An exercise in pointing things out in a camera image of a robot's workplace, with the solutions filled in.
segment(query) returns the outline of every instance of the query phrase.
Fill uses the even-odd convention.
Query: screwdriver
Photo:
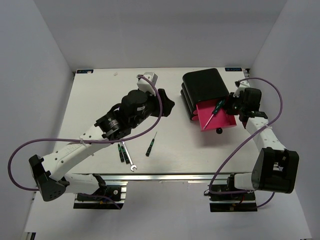
[[[124,158],[124,155],[123,155],[123,153],[122,153],[121,146],[120,146],[119,143],[118,143],[118,151],[119,151],[119,155],[120,155],[120,161],[121,161],[122,163],[124,163],[124,162],[125,162],[125,158]]]
[[[225,104],[226,100],[225,99],[222,99],[220,101],[217,102],[217,104],[215,105],[215,108],[214,110],[212,111],[212,115],[211,117],[209,118],[208,122],[206,123],[206,125],[203,127],[202,130],[205,130],[206,127],[208,126],[208,124],[211,122],[211,119],[217,115],[217,113],[219,112],[219,110],[222,108],[222,106]]]
[[[150,155],[150,152],[151,152],[152,146],[154,145],[154,142],[155,142],[155,138],[156,138],[157,133],[158,133],[158,132],[155,133],[153,139],[151,140],[150,146],[148,147],[148,150],[147,150],[146,153],[145,153],[145,155],[146,155],[147,157],[149,157],[149,155]]]
[[[128,155],[126,153],[126,150],[125,150],[124,146],[122,146],[122,145],[121,145],[121,151],[122,151],[122,154],[123,154],[123,157],[124,157],[124,160],[125,160],[125,164],[129,164],[130,161],[129,161]]]

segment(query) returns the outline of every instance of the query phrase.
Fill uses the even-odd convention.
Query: open-end wrench
[[[125,150],[125,152],[126,152],[126,154],[127,154],[127,156],[128,156],[128,159],[129,159],[129,162],[130,162],[130,170],[131,170],[132,172],[134,172],[134,171],[137,170],[138,168],[137,168],[137,166],[134,165],[134,163],[132,162],[131,156],[130,156],[130,154],[129,154],[129,152],[128,152],[128,149],[127,149],[127,146],[126,146],[125,142],[122,141],[121,144],[122,144],[122,146],[124,147],[124,150]]]

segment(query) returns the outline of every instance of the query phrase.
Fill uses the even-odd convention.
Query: pink box
[[[226,114],[225,110],[221,108],[219,112],[211,119],[209,125],[203,130],[219,100],[220,99],[201,101],[196,104],[202,132],[215,130],[218,128],[231,128],[237,125],[235,116]]]

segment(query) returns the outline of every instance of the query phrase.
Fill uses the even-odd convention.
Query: black case
[[[183,75],[182,80],[181,96],[186,104],[190,119],[194,116],[197,103],[225,98],[229,95],[229,91],[216,68],[188,72]]]

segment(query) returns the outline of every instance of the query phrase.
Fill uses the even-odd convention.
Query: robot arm
[[[251,88],[248,81],[236,82],[238,89],[231,93],[224,106],[227,114],[239,115],[244,128],[252,135],[269,121],[259,111],[262,93]],[[253,138],[260,152],[253,171],[236,173],[228,178],[229,191],[263,190],[289,194],[294,190],[299,155],[287,150],[270,127]]]
[[[152,72],[143,75],[153,85],[158,76]],[[159,101],[153,88],[143,79],[138,80],[138,90],[132,90],[111,110],[79,137],[80,143],[71,142],[62,149],[29,159],[32,176],[44,201],[52,201],[63,193],[100,194],[106,189],[105,182],[98,174],[68,173],[75,165],[110,146],[110,143],[85,143],[85,140],[120,140],[131,133],[147,117],[158,117]],[[162,101],[162,116],[167,117],[175,103],[164,89],[158,93]]]

